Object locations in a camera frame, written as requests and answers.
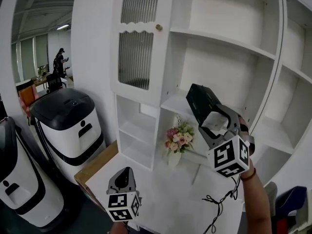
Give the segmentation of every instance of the pink flower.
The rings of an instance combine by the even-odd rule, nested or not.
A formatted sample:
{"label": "pink flower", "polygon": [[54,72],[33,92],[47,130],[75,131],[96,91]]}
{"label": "pink flower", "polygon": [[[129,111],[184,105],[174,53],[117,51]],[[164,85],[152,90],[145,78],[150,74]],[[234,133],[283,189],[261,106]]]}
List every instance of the pink flower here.
{"label": "pink flower", "polygon": [[179,140],[179,143],[181,144],[181,146],[183,146],[185,144],[186,140],[184,137],[181,137]]}
{"label": "pink flower", "polygon": [[174,128],[171,128],[167,131],[167,138],[173,138],[174,135],[177,134],[177,130]]}

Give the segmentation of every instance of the white tabletop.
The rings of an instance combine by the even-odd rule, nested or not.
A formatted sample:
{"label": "white tabletop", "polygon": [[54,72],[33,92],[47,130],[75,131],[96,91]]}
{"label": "white tabletop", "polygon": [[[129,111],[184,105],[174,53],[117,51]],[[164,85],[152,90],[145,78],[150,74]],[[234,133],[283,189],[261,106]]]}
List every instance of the white tabletop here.
{"label": "white tabletop", "polygon": [[[184,159],[175,170],[162,160],[151,172],[123,154],[117,154],[86,182],[104,207],[108,204],[109,179],[127,166],[133,169],[136,189],[142,197],[135,223],[160,234],[203,233],[216,216],[217,206],[201,199],[210,194],[220,200],[234,187],[231,179],[225,179],[205,166],[200,166],[194,181],[198,164]],[[215,224],[216,233],[235,234],[241,219],[242,200],[226,199],[223,205],[224,211]]]}
{"label": "white tabletop", "polygon": [[29,82],[29,81],[30,81],[30,79],[23,80],[23,81],[21,81],[21,82],[15,83],[15,86],[16,86],[16,87],[17,87],[17,86],[20,86],[20,85],[25,84],[25,83],[27,83],[27,82]]}

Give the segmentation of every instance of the bracelet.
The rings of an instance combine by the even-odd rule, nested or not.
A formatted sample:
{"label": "bracelet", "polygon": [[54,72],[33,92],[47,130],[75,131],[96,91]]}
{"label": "bracelet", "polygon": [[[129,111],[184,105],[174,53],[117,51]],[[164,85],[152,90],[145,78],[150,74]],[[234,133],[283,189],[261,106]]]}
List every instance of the bracelet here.
{"label": "bracelet", "polygon": [[248,181],[248,180],[252,179],[252,178],[255,176],[255,173],[256,173],[256,170],[255,170],[255,168],[254,168],[254,171],[253,171],[253,174],[252,174],[252,175],[250,175],[250,176],[247,177],[247,178],[242,178],[242,177],[240,177],[240,179],[241,179],[242,181]]}

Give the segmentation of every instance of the flower bouquet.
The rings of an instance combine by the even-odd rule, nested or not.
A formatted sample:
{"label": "flower bouquet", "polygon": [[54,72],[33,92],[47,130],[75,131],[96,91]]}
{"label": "flower bouquet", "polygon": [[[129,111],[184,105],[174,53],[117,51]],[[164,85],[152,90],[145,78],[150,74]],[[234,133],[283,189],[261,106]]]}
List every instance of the flower bouquet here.
{"label": "flower bouquet", "polygon": [[175,154],[184,153],[188,148],[193,148],[194,128],[187,121],[183,121],[180,116],[176,117],[176,122],[176,127],[167,131],[165,146],[168,156],[172,151]]}

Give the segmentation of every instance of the ceiling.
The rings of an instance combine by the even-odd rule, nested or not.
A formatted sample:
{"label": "ceiling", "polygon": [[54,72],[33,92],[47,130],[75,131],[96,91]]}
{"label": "ceiling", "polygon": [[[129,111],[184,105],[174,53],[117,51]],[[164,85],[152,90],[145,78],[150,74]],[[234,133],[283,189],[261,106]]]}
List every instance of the ceiling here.
{"label": "ceiling", "polygon": [[12,42],[70,24],[73,6],[74,0],[18,0],[12,25]]}

